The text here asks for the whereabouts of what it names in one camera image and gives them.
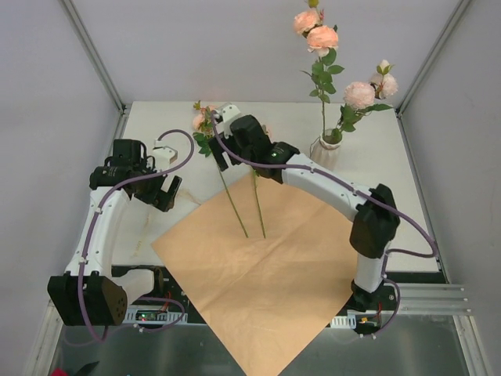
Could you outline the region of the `cream ribbon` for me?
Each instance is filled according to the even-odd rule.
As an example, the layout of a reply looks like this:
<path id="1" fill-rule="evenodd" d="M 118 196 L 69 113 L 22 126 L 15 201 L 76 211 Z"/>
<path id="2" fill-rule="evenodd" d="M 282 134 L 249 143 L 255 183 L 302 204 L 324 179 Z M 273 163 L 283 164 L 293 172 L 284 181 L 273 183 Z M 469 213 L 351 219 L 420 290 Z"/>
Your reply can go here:
<path id="1" fill-rule="evenodd" d="M 161 212 L 149 208 L 145 225 L 131 256 L 132 264 L 156 265 L 159 261 L 151 244 L 202 203 L 203 201 L 196 198 L 188 189 L 181 188 L 173 209 Z"/>

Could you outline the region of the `pink rose stem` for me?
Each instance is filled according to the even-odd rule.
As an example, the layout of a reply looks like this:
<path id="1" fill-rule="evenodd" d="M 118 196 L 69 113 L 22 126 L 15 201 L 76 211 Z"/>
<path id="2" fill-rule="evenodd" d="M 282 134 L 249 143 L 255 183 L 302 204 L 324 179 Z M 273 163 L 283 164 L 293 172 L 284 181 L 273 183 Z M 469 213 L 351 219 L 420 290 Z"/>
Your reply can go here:
<path id="1" fill-rule="evenodd" d="M 193 104 L 193 109 L 196 111 L 196 115 L 193 119 L 194 132 L 192 136 L 199 147 L 198 153 L 204 155 L 206 158 L 213 157 L 213 153 L 211 151 L 211 148 L 209 147 L 209 141 L 214 137 L 214 131 L 212 129 L 210 119 L 210 112 L 215 109 L 215 106 L 209 105 L 204 107 L 201 101 L 198 100 Z M 232 206 L 234 214 L 236 215 L 236 218 L 240 224 L 241 230 L 243 231 L 244 236 L 248 238 L 249 235 L 247 229 L 243 224 L 240 214 L 232 199 L 232 195 L 229 192 L 229 188 L 225 181 L 225 178 L 223 177 L 222 170 L 218 167 L 218 164 L 216 165 L 216 167 L 218 168 L 220 180 L 222 181 L 222 184 L 225 188 L 226 196 L 229 199 L 229 203 Z"/>
<path id="2" fill-rule="evenodd" d="M 345 132 L 354 132 L 364 117 L 391 109 L 384 101 L 398 92 L 398 82 L 391 73 L 393 67 L 394 64 L 382 60 L 368 81 L 354 81 L 345 88 L 340 118 L 329 134 L 334 144 L 341 142 Z"/>
<path id="3" fill-rule="evenodd" d="M 258 177 L 259 177 L 259 175 L 255 170 L 253 170 L 251 173 L 251 176 L 252 176 L 252 186 L 253 186 L 253 190 L 254 190 L 254 199 L 255 199 L 255 202 L 257 205 L 258 218 L 259 218 L 259 222 L 260 222 L 260 226 L 261 226 L 261 233 L 262 233 L 263 238 L 265 239 L 266 238 L 265 223 L 264 223 L 264 219 L 263 219 L 263 215 L 262 215 L 262 211 L 261 211 L 261 204 L 260 204 L 259 196 L 258 196 Z"/>
<path id="4" fill-rule="evenodd" d="M 333 76 L 344 71 L 344 67 L 337 65 L 337 50 L 339 37 L 337 26 L 330 27 L 324 24 L 324 11 L 319 1 L 306 1 L 308 9 L 294 17 L 294 32 L 305 39 L 307 50 L 316 54 L 310 70 L 303 70 L 314 85 L 310 96 L 321 103 L 322 135 L 326 131 L 326 105 L 330 97 L 337 92 Z"/>

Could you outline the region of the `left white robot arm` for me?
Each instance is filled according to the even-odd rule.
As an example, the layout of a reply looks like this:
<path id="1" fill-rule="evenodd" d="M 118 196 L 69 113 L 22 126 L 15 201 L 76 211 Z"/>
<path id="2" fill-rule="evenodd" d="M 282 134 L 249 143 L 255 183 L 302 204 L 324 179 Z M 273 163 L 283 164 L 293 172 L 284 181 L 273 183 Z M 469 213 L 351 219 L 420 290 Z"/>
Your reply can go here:
<path id="1" fill-rule="evenodd" d="M 160 212 L 173 209 L 182 178 L 175 176 L 163 190 L 156 159 L 146 145 L 133 139 L 116 139 L 112 154 L 89 177 L 87 219 L 74 256 L 63 274 L 49 279 L 47 291 L 67 326 L 118 326 L 128 307 L 142 298 L 156 305 L 165 296 L 159 268 L 130 269 L 112 274 L 112 258 L 119 228 L 130 203 Z"/>

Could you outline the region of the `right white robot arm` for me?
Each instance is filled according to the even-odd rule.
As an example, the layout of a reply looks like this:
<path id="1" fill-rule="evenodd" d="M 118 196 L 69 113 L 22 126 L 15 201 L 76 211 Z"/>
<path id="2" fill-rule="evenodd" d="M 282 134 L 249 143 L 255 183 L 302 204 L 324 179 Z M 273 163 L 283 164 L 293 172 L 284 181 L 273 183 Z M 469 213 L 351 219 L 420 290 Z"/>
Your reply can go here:
<path id="1" fill-rule="evenodd" d="M 348 307 L 365 312 L 377 304 L 384 284 L 385 252 L 400 224 L 393 212 L 396 205 L 391 190 L 383 184 L 363 188 L 347 182 L 298 148 L 271 142 L 252 115 L 238 115 L 224 126 L 224 132 L 216 132 L 209 142 L 221 170 L 230 165 L 249 165 L 265 179 L 320 199 L 352 223 L 349 242 L 358 255 Z"/>

